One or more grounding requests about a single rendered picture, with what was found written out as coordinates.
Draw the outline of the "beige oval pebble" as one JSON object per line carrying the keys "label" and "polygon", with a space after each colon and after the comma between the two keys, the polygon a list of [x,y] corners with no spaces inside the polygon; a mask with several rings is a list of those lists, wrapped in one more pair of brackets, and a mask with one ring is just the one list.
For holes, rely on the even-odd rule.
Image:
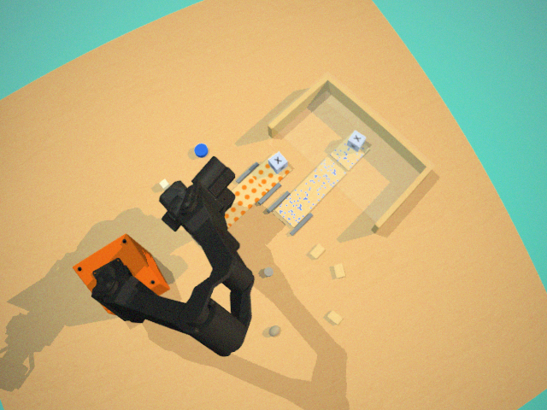
{"label": "beige oval pebble", "polygon": [[277,325],[274,325],[269,329],[269,336],[277,336],[280,332],[280,328]]}

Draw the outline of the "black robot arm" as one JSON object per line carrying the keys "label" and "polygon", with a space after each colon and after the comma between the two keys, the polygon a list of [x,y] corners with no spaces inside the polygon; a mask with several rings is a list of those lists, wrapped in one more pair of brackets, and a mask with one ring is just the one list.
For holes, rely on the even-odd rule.
{"label": "black robot arm", "polygon": [[[212,267],[211,274],[191,292],[187,302],[157,295],[133,277],[120,258],[94,270],[96,286],[91,297],[124,321],[155,322],[190,335],[221,357],[238,350],[244,343],[252,319],[252,271],[226,236],[225,212],[236,196],[227,186],[235,173],[213,156],[179,192],[163,215],[173,231],[188,228]],[[231,312],[210,297],[220,283],[231,292]]]}

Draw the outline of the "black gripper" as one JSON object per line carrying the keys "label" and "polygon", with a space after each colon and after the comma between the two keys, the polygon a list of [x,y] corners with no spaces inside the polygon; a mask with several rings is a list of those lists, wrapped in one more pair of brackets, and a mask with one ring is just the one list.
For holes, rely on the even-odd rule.
{"label": "black gripper", "polygon": [[[161,195],[159,196],[159,202],[161,205],[168,210],[169,204],[173,200],[173,198],[181,191],[187,190],[187,186],[183,184],[181,181],[176,181],[172,185],[168,187],[167,190],[163,191]],[[181,225],[182,226],[182,225]],[[192,236],[192,238],[200,245],[197,236],[195,236],[188,228],[185,226],[182,226],[188,233]],[[235,248],[236,251],[239,250],[239,242],[228,232],[226,231],[226,236],[230,240],[232,246]]]}

